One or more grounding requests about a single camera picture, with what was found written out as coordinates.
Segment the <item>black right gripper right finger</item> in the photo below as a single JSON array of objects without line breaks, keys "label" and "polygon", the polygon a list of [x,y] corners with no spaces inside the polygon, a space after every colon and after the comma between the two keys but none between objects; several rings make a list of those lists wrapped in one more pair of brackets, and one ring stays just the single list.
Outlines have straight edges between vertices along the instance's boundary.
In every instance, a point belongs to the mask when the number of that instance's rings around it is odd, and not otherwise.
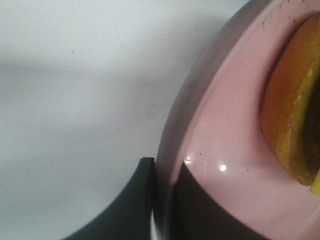
[{"label": "black right gripper right finger", "polygon": [[182,164],[174,193],[175,240],[317,240],[320,198],[275,161],[217,165],[195,175]]}]

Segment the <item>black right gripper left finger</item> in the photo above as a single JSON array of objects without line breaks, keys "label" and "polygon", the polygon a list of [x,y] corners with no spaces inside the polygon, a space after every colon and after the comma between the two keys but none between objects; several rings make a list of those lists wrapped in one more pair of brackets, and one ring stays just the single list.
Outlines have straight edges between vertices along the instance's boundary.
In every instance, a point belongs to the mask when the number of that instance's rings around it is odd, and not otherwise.
[{"label": "black right gripper left finger", "polygon": [[144,157],[128,184],[99,216],[68,240],[150,240],[155,159]]}]

